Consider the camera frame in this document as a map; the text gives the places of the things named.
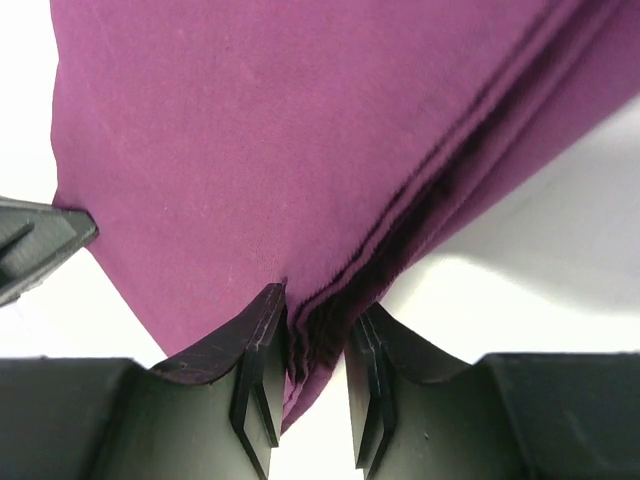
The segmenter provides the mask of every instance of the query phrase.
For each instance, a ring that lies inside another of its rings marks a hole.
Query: white surface
[[[0,195],[49,202],[56,49],[47,0],[0,1]],[[640,347],[640,102],[405,272],[384,305],[451,353]],[[163,354],[80,252],[0,309],[0,356]],[[274,451],[271,478],[361,478],[344,369]]]
[[[432,255],[382,304],[469,362],[640,349],[640,98]]]

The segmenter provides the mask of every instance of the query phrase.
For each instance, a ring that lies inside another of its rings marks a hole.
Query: stacked fabric layers
[[[169,355],[286,282],[285,428],[403,269],[640,91],[632,1],[51,3],[55,203]]]

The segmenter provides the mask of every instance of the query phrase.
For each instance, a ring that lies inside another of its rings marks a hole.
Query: folded fabric
[[[285,429],[403,268],[640,90],[638,2],[51,4],[55,203],[169,355],[286,282]]]

